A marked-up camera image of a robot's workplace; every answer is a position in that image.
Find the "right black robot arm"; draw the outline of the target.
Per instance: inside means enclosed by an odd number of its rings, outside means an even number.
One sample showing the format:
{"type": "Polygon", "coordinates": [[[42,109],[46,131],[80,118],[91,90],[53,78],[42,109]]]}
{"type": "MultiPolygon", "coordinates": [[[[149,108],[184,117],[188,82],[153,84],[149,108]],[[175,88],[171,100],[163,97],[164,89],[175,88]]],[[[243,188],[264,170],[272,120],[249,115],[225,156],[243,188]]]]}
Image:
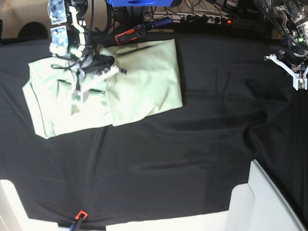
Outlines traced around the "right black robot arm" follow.
{"type": "Polygon", "coordinates": [[[126,70],[116,65],[111,55],[101,55],[100,47],[91,41],[92,26],[87,26],[84,15],[88,9],[86,0],[50,0],[47,11],[51,21],[53,56],[67,61],[64,66],[52,64],[53,69],[76,71],[73,78],[72,99],[84,102],[90,89],[126,70]]]}

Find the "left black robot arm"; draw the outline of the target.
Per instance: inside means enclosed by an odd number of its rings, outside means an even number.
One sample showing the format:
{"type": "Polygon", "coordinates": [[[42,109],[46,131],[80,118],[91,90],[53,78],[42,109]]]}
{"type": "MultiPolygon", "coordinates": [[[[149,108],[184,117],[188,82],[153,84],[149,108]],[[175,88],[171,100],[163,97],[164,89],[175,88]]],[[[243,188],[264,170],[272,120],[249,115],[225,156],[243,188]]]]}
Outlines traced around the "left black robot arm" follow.
{"type": "Polygon", "coordinates": [[[292,77],[293,88],[308,89],[308,13],[300,0],[256,0],[255,6],[282,35],[264,56],[292,77]]]}

